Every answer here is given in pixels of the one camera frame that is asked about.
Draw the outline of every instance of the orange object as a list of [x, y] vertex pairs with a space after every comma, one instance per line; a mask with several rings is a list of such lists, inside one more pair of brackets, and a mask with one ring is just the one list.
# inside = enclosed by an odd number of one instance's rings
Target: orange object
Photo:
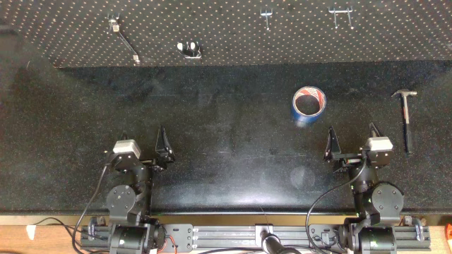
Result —
[[449, 248], [452, 251], [452, 224], [447, 224], [446, 226], [446, 239], [447, 243], [449, 244]]

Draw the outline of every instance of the tape roll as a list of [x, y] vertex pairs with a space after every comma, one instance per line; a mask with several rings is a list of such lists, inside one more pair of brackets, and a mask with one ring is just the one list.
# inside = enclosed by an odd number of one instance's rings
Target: tape roll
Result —
[[[315, 114], [305, 114], [304, 109], [299, 109], [297, 107], [297, 100], [302, 96], [312, 96], [319, 103], [319, 110]], [[318, 117], [325, 110], [326, 106], [326, 96], [322, 90], [317, 87], [306, 86], [300, 88], [294, 95], [292, 99], [292, 115], [294, 116], [297, 125], [303, 126], [306, 123], [312, 123], [317, 120]]]

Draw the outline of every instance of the wooden surface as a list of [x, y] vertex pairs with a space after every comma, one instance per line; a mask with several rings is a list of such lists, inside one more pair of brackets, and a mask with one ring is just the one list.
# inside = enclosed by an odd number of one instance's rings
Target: wooden surface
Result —
[[[432, 252], [416, 254], [451, 254], [443, 226], [431, 226]], [[36, 226], [30, 240], [26, 226], [0, 226], [0, 253], [74, 253], [71, 237], [62, 226]]]

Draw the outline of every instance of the black tabletop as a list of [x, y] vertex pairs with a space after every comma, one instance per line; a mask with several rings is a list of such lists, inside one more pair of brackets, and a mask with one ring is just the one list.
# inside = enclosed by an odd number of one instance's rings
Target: black tabletop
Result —
[[[126, 131], [155, 156], [164, 125], [176, 153], [155, 174], [154, 214], [304, 213], [347, 181], [324, 162], [328, 127], [343, 152], [357, 152], [374, 122], [394, 144], [382, 181], [405, 192], [403, 211], [452, 212], [450, 62], [315, 63], [233, 67], [20, 68], [0, 111], [0, 210], [77, 214], [93, 194], [105, 150]], [[326, 110], [296, 127], [290, 105], [319, 87]], [[408, 98], [414, 155], [406, 157], [399, 89]], [[102, 214], [121, 175], [109, 173], [90, 213]], [[349, 188], [315, 210], [354, 211]]]

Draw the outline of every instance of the hammer head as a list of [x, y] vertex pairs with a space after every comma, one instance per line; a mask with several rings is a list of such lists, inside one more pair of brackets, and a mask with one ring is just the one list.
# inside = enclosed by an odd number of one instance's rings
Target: hammer head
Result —
[[409, 95], [415, 96], [415, 95], [417, 95], [417, 92], [416, 91], [409, 91], [408, 89], [400, 89], [399, 91], [394, 92], [394, 94], [392, 96], [397, 95], [397, 94], [402, 95], [402, 97], [407, 97]]

